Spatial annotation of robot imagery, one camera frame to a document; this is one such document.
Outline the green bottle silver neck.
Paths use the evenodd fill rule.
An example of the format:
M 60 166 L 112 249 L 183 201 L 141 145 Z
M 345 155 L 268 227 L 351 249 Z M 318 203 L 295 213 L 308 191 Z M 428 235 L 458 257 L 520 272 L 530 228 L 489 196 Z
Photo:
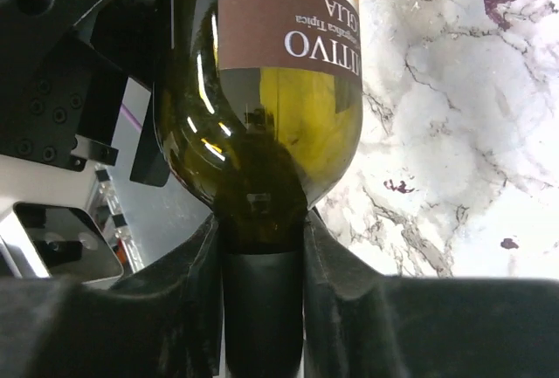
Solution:
M 303 230 L 362 129 L 359 0 L 155 0 L 154 115 L 222 250 L 226 364 L 294 377 Z

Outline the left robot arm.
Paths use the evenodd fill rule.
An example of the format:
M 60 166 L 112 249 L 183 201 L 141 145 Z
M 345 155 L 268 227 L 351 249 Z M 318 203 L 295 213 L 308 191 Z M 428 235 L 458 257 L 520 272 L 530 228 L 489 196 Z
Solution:
M 129 80 L 153 81 L 153 0 L 1 0 L 1 159 L 113 166 Z

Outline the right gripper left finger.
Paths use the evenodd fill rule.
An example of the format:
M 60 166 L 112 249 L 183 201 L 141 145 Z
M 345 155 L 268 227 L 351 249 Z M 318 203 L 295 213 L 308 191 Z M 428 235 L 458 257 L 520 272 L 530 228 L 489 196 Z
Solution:
M 4 377 L 212 377 L 220 346 L 213 216 L 108 290 L 67 278 L 1 282 Z

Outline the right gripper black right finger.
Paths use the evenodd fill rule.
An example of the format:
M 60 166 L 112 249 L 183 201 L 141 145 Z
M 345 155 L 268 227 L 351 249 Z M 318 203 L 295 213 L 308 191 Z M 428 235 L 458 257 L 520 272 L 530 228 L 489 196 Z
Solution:
M 555 377 L 558 284 L 384 276 L 315 214 L 304 229 L 307 377 Z

